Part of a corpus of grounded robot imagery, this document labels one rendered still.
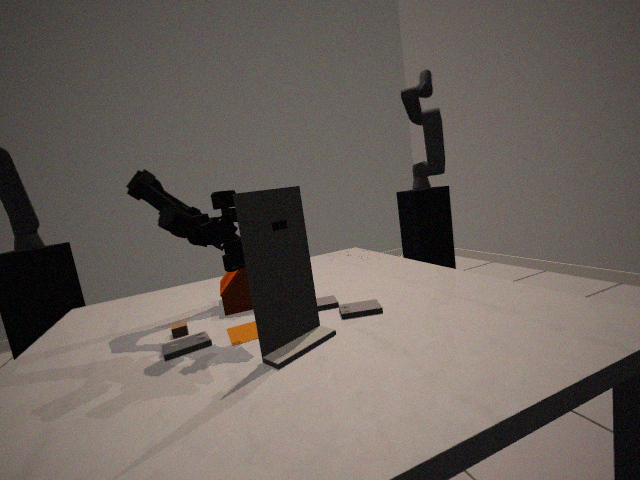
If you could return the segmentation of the orange square mat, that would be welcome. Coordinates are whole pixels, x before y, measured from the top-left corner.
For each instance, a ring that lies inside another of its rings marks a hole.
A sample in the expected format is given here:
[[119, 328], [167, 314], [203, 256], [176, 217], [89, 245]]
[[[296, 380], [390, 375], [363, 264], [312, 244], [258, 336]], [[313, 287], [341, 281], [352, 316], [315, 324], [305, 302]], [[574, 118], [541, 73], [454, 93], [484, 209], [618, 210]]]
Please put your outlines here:
[[256, 321], [227, 329], [232, 345], [258, 339]]

